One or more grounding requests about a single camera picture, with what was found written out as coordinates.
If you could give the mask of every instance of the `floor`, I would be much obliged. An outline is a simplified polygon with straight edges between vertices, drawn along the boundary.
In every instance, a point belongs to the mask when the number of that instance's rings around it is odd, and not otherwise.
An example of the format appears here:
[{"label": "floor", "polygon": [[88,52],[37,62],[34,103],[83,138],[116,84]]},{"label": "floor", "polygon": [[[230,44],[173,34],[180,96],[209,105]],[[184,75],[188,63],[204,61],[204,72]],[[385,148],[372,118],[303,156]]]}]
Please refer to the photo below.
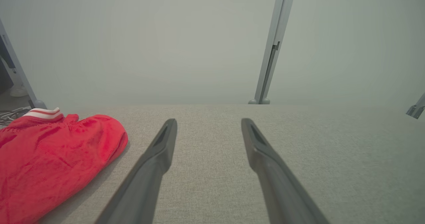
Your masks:
[{"label": "floor", "polygon": [[9,91],[0,94],[0,110],[11,111],[20,107],[29,106],[29,96],[24,97],[11,97]]}]

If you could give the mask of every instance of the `metal bracket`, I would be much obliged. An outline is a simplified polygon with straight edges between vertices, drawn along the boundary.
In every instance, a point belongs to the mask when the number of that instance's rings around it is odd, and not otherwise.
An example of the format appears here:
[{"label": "metal bracket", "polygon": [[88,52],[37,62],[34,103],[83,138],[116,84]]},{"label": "metal bracket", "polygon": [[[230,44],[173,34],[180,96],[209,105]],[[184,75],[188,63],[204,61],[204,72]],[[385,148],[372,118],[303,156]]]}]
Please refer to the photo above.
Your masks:
[{"label": "metal bracket", "polygon": [[33,102],[32,105],[35,108],[47,109],[44,102],[42,100],[38,100],[35,97],[34,91],[32,90],[32,88],[29,84],[29,81],[26,78],[24,70],[22,69],[22,66],[21,66],[21,64],[18,60],[18,57],[16,56],[15,51],[13,50],[12,43],[10,42],[10,40],[9,40],[7,34],[6,34],[6,30],[4,29],[4,26],[3,26],[3,23],[1,22],[1,20],[0,20],[0,34],[1,34],[0,40],[2,40],[1,42],[4,42],[4,44],[6,45],[6,50],[9,53],[9,56],[10,56],[13,64],[15,65],[15,68],[17,70],[17,73],[18,73],[19,77],[21,78],[22,83],[24,84],[30,99]]},{"label": "metal bracket", "polygon": [[253,100],[249,104],[270,104],[267,99],[276,60],[279,56],[279,48],[284,38],[293,0],[276,0],[270,24],[269,36],[264,51],[263,63],[258,78],[257,90]]},{"label": "metal bracket", "polygon": [[418,102],[410,106],[409,110],[406,112],[407,115],[412,116],[413,118],[418,119],[421,116],[422,112],[425,109],[425,93],[421,96]]}]

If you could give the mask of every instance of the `gray upholstered seat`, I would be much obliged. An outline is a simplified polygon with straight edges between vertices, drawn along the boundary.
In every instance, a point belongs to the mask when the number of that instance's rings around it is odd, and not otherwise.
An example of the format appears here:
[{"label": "gray upholstered seat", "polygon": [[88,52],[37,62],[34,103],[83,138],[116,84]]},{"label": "gray upholstered seat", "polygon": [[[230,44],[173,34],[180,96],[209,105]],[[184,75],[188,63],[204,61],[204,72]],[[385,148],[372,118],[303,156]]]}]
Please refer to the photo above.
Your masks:
[{"label": "gray upholstered seat", "polygon": [[303,106],[138,106],[115,117],[129,145],[41,223],[93,223],[168,118],[178,134],[154,223],[268,223],[240,119],[255,121],[331,223],[424,223],[425,124],[386,109]]}]

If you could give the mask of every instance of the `red stripe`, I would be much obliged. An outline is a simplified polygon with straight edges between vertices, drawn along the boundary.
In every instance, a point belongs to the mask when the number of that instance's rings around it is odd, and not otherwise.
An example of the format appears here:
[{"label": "red stripe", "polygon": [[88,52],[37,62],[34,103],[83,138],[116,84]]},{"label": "red stripe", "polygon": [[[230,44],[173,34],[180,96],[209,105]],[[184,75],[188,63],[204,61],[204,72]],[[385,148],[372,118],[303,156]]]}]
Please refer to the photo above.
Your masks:
[{"label": "red stripe", "polygon": [[54,112],[54,113],[41,112],[41,111],[33,111],[33,110],[30,110],[30,111],[28,111],[28,112],[37,112],[37,113],[42,113],[42,114],[55,115],[55,114],[59,113],[59,112],[60,112],[60,110],[58,110],[57,112]]},{"label": "red stripe", "polygon": [[31,114],[27,114],[27,115],[22,116],[22,117],[35,118],[35,119],[39,119],[39,120],[57,120],[57,119],[63,118],[64,116],[63,116],[63,114],[59,114],[58,116],[53,116],[53,117],[50,117],[50,118],[41,118],[41,117],[33,116]]}]

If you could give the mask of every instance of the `dark object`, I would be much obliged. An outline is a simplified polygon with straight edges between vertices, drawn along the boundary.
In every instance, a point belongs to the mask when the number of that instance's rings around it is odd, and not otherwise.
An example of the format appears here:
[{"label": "dark object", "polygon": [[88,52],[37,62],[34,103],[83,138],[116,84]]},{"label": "dark object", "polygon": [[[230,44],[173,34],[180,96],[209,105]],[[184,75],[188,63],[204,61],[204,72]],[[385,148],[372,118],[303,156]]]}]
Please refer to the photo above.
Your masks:
[{"label": "dark object", "polygon": [[28,100],[29,106],[31,107],[31,109],[34,109],[34,103],[32,102],[32,100]]},{"label": "dark object", "polygon": [[13,64],[12,58],[10,57],[9,52],[7,51],[6,45],[4,44],[1,38],[0,38],[0,56],[6,61],[8,67],[13,69],[13,73],[16,74],[15,64]]},{"label": "dark object", "polygon": [[0,94],[3,94],[8,89],[12,88],[13,82],[7,73],[6,67],[3,65],[2,60],[0,59]]},{"label": "dark object", "polygon": [[328,224],[285,162],[249,118],[242,134],[251,168],[260,179],[271,224]]},{"label": "dark object", "polygon": [[152,223],[162,175],[170,168],[173,158],[176,135],[176,120],[167,120],[111,198],[97,224]]}]

